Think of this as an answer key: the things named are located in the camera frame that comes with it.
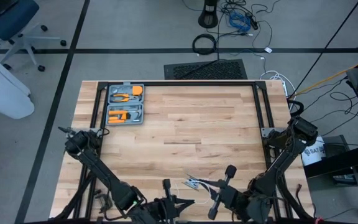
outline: chair base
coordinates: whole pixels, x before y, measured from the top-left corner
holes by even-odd
[[[32,33],[34,33],[34,31],[36,29],[42,29],[44,32],[46,32],[48,30],[48,28],[45,25],[37,24],[37,25],[33,26],[33,28],[31,28],[31,30],[28,31],[27,33],[25,33],[25,34],[20,33],[20,34],[16,35],[15,37],[13,37],[11,40],[9,40],[9,43],[12,44],[12,47],[6,52],[6,54],[4,55],[4,57],[2,58],[0,63],[4,64],[4,62],[9,57],[14,55],[17,51],[19,51],[20,49],[25,49],[27,51],[27,53],[30,55],[30,58],[31,58],[33,64],[38,65],[38,70],[40,72],[43,72],[45,70],[45,67],[42,65],[39,65],[37,63],[37,61],[35,59],[35,55],[34,55],[35,49],[33,46],[31,46],[31,43],[33,43],[36,40],[60,40],[60,38],[59,37],[42,37],[42,36],[32,35]],[[65,40],[60,40],[60,45],[66,46],[67,43]]]

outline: white trash can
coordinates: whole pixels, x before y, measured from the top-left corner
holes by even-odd
[[[30,90],[0,64],[0,113],[21,119],[34,112]]]

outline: wooden table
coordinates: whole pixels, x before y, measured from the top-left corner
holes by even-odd
[[[266,84],[275,126],[286,128],[290,114],[282,85],[276,80],[266,81]],[[83,81],[73,128],[89,128],[97,85],[97,81]],[[102,117],[103,98],[96,127]],[[265,112],[260,93],[259,98]],[[107,126],[111,133],[104,137],[101,160],[122,181],[139,188],[149,200],[163,197],[162,180],[171,179],[173,194],[198,202],[184,210],[179,220],[210,221],[207,214],[213,204],[211,200],[207,201],[207,191],[195,191],[182,184],[186,174],[201,179],[223,179],[226,167],[233,164],[237,173],[230,185],[242,191],[250,179],[265,171],[251,87],[147,86],[144,99],[143,125]],[[59,214],[76,192],[81,167],[80,162],[64,155],[51,217]],[[294,196],[296,186],[303,186],[300,200],[305,210],[313,214],[300,157],[286,171],[285,177]],[[99,181],[96,188],[106,192]],[[87,196],[86,192],[81,217],[85,214]],[[100,203],[94,201],[93,220],[100,216],[99,208]],[[284,217],[282,205],[280,210]],[[108,211],[108,217],[118,215],[116,209]],[[231,221],[230,211],[220,206],[216,221]]]

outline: blue office chair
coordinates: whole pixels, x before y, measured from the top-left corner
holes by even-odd
[[[38,9],[38,4],[33,0],[19,0],[15,5],[0,15],[0,39],[9,41],[9,43],[12,44],[12,48],[6,52],[0,63],[3,64],[18,50],[25,48],[34,65],[38,65],[33,53],[33,50],[35,49],[31,46],[31,43],[35,40],[60,40],[59,37],[41,37],[32,35],[34,30],[39,28],[44,32],[48,30],[46,26],[40,24],[34,26],[25,34],[21,32],[34,17],[35,13],[37,13]],[[60,45],[66,46],[67,43],[65,40],[61,40]],[[4,67],[8,70],[11,68],[8,64],[4,64]],[[39,65],[38,70],[43,72],[45,67]]]

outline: black floor mat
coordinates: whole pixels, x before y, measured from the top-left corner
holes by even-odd
[[[166,80],[246,80],[242,59],[220,60],[189,74],[210,62],[164,65]]]

